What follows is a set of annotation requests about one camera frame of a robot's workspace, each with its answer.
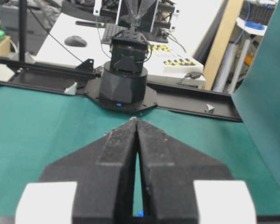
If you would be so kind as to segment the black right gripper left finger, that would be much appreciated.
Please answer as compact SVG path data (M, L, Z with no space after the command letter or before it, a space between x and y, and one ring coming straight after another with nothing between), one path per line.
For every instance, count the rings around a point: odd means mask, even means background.
M40 182L77 182L74 224L122 224L133 214L137 120L47 165Z

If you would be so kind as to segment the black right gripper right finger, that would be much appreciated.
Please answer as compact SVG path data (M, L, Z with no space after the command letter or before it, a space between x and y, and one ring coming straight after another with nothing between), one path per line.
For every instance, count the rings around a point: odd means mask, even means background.
M196 224L194 180L233 180L227 165L143 120L137 122L144 214L154 224Z

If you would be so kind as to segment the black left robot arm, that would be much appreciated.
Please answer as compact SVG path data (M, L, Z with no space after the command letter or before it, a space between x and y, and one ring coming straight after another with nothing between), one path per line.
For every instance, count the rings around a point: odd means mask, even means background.
M88 96L101 106L135 113L155 105L143 66L148 42L133 28L111 40L112 57L100 78L88 83ZM106 136L47 165L41 182L74 183L72 224L128 224L133 218L138 121L133 119Z

